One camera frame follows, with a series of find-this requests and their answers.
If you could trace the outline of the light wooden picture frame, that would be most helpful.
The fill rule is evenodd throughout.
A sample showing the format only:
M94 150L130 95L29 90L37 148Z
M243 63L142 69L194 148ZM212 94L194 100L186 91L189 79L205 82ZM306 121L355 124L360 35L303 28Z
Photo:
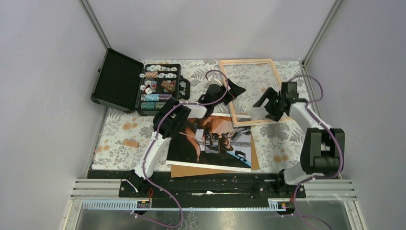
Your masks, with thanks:
M275 121L266 118L268 113L264 106L268 100L260 107L253 105L269 87L278 92L283 81L300 72L296 62L275 62L271 58L220 60L219 67L229 80L246 89L229 103L230 114L236 127L275 124Z

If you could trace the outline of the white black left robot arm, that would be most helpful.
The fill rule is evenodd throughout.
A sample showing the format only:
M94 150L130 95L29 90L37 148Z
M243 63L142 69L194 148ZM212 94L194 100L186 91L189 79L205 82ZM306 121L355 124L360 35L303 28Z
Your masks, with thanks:
M159 155L162 153L163 143L172 140L181 133L189 118L202 120L202 125L210 122L209 134L219 138L224 133L230 133L230 129L225 129L226 121L220 119L215 122L212 113L218 104L227 105L245 91L245 88L226 79L225 84L211 83L206 93L201 95L197 102L181 103L175 98L169 99L154 116L153 133L149 146L142 160L131 170L132 174L126 179L130 185L130 191L137 197L147 194L148 183L152 184L150 177Z

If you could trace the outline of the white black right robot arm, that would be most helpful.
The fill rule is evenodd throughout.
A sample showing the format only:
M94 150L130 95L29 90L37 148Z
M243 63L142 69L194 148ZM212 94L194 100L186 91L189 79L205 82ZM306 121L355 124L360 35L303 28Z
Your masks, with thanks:
M268 88L254 104L260 106L264 106L266 118L280 121L283 115L288 115L305 133L299 163L281 170L272 185L278 196L287 197L294 185L338 177L344 164L345 133L324 122L310 103L299 97L296 82L282 83L279 92Z

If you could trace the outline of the floral patterned table mat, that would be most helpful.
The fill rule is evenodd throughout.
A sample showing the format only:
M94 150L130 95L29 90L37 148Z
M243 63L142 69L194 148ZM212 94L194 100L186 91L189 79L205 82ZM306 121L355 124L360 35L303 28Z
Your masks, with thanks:
M205 76L218 77L219 62L185 60L180 65L183 77L191 83L190 100L195 102L209 84ZM133 169L148 147L153 131L152 120L150 116L108 109L91 168L110 171ZM276 173L299 162L305 135L295 122L254 126L252 133L260 172ZM139 147L123 145L125 139L137 141Z

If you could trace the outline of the black poker chip case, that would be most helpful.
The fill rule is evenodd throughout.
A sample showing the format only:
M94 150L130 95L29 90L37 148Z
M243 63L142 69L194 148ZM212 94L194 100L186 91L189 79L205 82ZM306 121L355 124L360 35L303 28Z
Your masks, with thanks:
M170 98L189 99L179 63L143 64L107 49L90 99L125 113L155 115Z

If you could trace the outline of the small brown wooden block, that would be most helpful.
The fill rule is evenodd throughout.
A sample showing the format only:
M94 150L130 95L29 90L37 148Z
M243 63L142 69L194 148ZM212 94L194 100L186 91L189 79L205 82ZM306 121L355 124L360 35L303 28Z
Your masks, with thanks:
M128 146L128 147L132 147L132 148L138 148L139 147L139 143L137 141L128 140L128 139L125 139L123 141L123 145Z

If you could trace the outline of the aluminium rail front structure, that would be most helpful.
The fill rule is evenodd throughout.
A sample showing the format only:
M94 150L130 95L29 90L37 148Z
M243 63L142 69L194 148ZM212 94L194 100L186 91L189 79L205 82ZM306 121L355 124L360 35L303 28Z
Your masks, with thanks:
M285 198L233 193L120 197L119 179L78 179L65 230L364 230L367 228L350 180L309 182L296 200L298 214L282 208Z

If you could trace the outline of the right corner aluminium post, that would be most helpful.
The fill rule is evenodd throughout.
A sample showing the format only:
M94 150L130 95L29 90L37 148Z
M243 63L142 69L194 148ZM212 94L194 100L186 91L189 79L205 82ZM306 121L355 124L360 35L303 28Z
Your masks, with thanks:
M329 10L326 18L324 19L319 31L316 34L315 39L313 40L308 52L306 53L304 59L302 60L302 66L307 68L307 65L311 61L315 51L317 50L318 45L322 41L327 29L329 28L331 22L333 21L335 15L337 14L338 10L340 9L344 0L335 0L331 9Z

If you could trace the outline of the corner aluminium post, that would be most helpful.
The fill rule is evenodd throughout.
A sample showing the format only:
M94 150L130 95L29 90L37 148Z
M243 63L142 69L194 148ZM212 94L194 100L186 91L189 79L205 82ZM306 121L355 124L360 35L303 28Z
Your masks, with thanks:
M316 34L315 39L313 40L308 52L306 53L304 59L302 60L302 66L307 68L307 65L311 61L315 51L317 50L318 45L322 41L327 29L329 28L331 22L333 21L335 15L337 14L338 10L340 9L344 0L335 0L331 9L329 10L326 18L324 19L319 31Z
M84 12L86 13L90 23L92 24L96 34L98 35L101 43L106 49L111 48L111 44L88 0L79 0L80 4L82 5L82 8Z

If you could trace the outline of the left corner aluminium post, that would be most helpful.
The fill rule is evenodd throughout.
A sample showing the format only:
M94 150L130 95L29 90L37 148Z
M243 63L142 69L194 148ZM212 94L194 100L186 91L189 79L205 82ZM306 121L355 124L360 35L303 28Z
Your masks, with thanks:
M96 34L98 35L101 43L106 49L111 48L111 44L88 0L79 0L80 4L82 5L82 8L84 12L86 13L90 23L92 24Z

